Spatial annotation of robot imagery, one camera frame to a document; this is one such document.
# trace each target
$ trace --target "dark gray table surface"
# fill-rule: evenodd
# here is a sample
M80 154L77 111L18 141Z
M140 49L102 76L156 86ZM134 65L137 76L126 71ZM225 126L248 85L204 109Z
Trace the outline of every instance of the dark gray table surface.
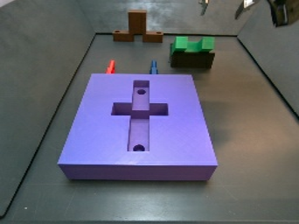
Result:
M173 69L169 44L97 35L2 223L299 221L299 125L236 38L216 38L210 70ZM92 73L192 74L218 168L208 182L69 181L55 165Z

